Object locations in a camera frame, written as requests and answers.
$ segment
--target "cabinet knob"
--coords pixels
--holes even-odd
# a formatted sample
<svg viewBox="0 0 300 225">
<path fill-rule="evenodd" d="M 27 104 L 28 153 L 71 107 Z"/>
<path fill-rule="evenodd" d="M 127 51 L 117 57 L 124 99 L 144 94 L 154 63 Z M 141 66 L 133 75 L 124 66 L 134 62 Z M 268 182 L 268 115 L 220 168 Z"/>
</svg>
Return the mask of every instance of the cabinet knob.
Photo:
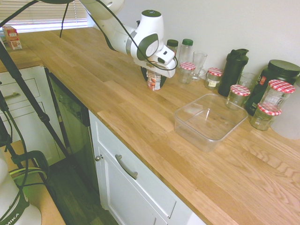
<svg viewBox="0 0 300 225">
<path fill-rule="evenodd" d="M 103 158 L 103 156 L 102 155 L 100 155 L 100 156 L 96 156 L 95 157 L 95 160 L 97 161 L 97 162 L 99 162 L 100 161 L 100 159 L 102 159 Z"/>
</svg>

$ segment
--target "white wall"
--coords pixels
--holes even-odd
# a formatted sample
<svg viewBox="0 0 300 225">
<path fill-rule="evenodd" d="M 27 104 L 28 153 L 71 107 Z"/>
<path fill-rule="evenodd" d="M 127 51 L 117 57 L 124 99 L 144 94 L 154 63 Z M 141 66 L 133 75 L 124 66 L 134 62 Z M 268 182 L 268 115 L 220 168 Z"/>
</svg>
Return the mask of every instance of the white wall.
<svg viewBox="0 0 300 225">
<path fill-rule="evenodd" d="M 165 43 L 194 40 L 194 49 L 208 54 L 206 68 L 224 69 L 239 48 L 249 50 L 244 71 L 260 74 L 272 59 L 300 66 L 300 0 L 125 0 L 118 17 L 136 27 L 146 9 L 162 13 Z"/>
</svg>

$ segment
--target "dark floor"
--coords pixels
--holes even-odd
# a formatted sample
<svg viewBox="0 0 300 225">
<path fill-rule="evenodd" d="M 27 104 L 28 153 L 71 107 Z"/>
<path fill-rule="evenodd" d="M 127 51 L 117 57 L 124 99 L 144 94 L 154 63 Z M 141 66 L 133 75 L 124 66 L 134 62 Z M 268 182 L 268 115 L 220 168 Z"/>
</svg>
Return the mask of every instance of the dark floor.
<svg viewBox="0 0 300 225">
<path fill-rule="evenodd" d="M 99 195 L 87 190 L 66 160 L 50 166 L 50 171 L 48 184 L 55 190 L 52 197 L 66 225 L 118 225 L 101 207 Z"/>
</svg>

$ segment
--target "red gingham lid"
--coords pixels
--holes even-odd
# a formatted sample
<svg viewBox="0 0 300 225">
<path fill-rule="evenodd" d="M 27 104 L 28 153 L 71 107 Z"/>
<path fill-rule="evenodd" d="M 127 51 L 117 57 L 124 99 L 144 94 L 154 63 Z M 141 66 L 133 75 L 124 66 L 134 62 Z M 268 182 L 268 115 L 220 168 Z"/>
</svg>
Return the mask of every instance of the red gingham lid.
<svg viewBox="0 0 300 225">
<path fill-rule="evenodd" d="M 180 63 L 180 67 L 186 70 L 194 70 L 196 69 L 196 66 L 194 63 L 191 62 L 182 62 Z"/>
<path fill-rule="evenodd" d="M 250 90 L 239 84 L 231 85 L 230 90 L 232 90 L 232 92 L 236 95 L 241 95 L 241 96 L 250 95 Z"/>
<path fill-rule="evenodd" d="M 262 112 L 264 112 L 265 114 L 267 114 L 267 115 L 270 115 L 270 116 L 279 116 L 280 114 L 281 114 L 281 110 L 279 110 L 279 111 L 270 111 L 270 110 L 266 110 L 265 108 L 263 108 L 262 106 L 261 106 L 261 104 L 257 104 L 257 106 L 258 106 L 258 108 L 260 109 L 260 111 L 262 111 Z"/>
<path fill-rule="evenodd" d="M 296 90 L 290 83 L 281 80 L 270 80 L 268 85 L 282 93 L 292 94 Z"/>
<path fill-rule="evenodd" d="M 214 76 L 222 76 L 223 75 L 223 71 L 218 69 L 218 68 L 209 68 L 207 70 L 211 75 L 214 75 Z"/>
</svg>

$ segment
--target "drinking glass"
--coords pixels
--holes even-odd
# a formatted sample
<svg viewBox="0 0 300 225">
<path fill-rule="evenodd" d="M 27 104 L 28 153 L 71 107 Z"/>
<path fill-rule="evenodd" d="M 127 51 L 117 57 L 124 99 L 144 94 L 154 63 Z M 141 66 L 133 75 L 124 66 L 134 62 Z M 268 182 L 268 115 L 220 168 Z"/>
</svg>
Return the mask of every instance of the drinking glass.
<svg viewBox="0 0 300 225">
<path fill-rule="evenodd" d="M 207 54 L 204 52 L 194 52 L 193 53 L 193 63 L 196 69 L 193 72 L 192 80 L 199 81 L 200 77 L 206 74 L 206 70 L 203 68 Z"/>
<path fill-rule="evenodd" d="M 248 88 L 250 92 L 252 92 L 254 87 L 256 86 L 257 80 L 258 80 L 258 75 L 249 72 L 243 72 L 240 75 L 237 84 Z"/>
</svg>

